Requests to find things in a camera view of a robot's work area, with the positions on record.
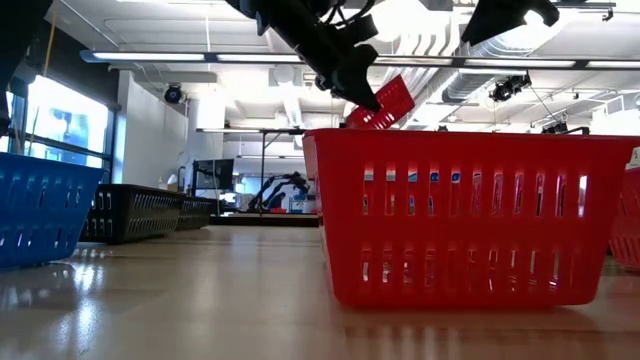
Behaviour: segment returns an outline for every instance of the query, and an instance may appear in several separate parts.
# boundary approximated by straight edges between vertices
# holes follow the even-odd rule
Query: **red basket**
[[[610,245],[620,265],[640,270],[640,169],[624,176]]]
[[[307,175],[336,298],[395,308],[590,302],[639,143],[308,131]]]
[[[363,107],[358,107],[347,117],[347,127],[350,129],[388,129],[413,110],[416,105],[400,75],[380,88],[376,93],[376,99],[382,106],[382,110],[374,113]]]

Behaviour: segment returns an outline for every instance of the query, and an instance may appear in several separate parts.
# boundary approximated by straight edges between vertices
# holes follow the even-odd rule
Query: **security camera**
[[[180,87],[180,84],[170,84],[169,88],[164,93],[164,101],[173,105],[181,104],[185,99],[185,95]]]

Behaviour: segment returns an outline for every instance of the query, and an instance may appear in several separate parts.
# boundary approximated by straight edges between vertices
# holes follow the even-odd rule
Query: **table surface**
[[[0,272],[0,359],[640,359],[640,277],[544,311],[356,311],[317,229],[209,227]]]

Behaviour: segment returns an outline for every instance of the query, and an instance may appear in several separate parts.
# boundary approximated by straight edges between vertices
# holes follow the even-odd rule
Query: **ceiling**
[[[244,18],[224,1],[214,1],[210,5],[175,5],[149,0],[142,3],[116,0],[60,1],[63,4],[57,4],[57,10],[52,8],[48,19],[51,20],[57,11],[58,27],[94,50],[291,52],[271,31],[265,36],[257,36],[255,22]],[[618,12],[611,21],[603,22],[603,13],[602,10],[563,12],[566,24],[531,56],[639,57],[640,15]],[[371,44],[381,54],[402,51],[397,40],[372,40]],[[193,97],[206,93],[212,87],[224,91],[227,95],[227,118],[233,122],[273,118],[276,112],[285,111],[282,93],[277,87],[269,86],[270,67],[152,64],[145,65],[144,72],[135,66],[131,69],[136,72],[137,81],[158,93],[166,88],[167,84],[162,79],[170,74],[215,74],[215,83],[209,80],[184,83],[184,89]],[[368,78],[374,90],[389,77],[389,71],[383,67],[369,70]],[[582,123],[590,120],[590,110],[615,98],[615,91],[640,89],[639,72],[532,71],[531,77],[537,95],[526,91],[512,101],[495,107],[486,101],[487,90],[479,90],[476,92],[477,98],[468,101],[475,106],[456,106],[451,115],[443,118],[452,121],[452,128],[482,131],[491,129],[491,125],[495,126],[496,123],[529,124],[545,118],[549,112],[561,112],[581,103],[581,106],[573,107],[575,111],[571,113],[570,120]],[[574,99],[576,92],[580,95]],[[333,99],[327,92],[315,87],[299,88],[295,96],[303,114],[343,115],[347,106],[345,101]],[[538,97],[544,101],[546,108]],[[585,100],[593,106],[585,106]],[[423,121],[433,123],[430,114],[423,113],[423,117],[429,119],[416,118],[417,121],[410,121],[408,125],[417,126]]]

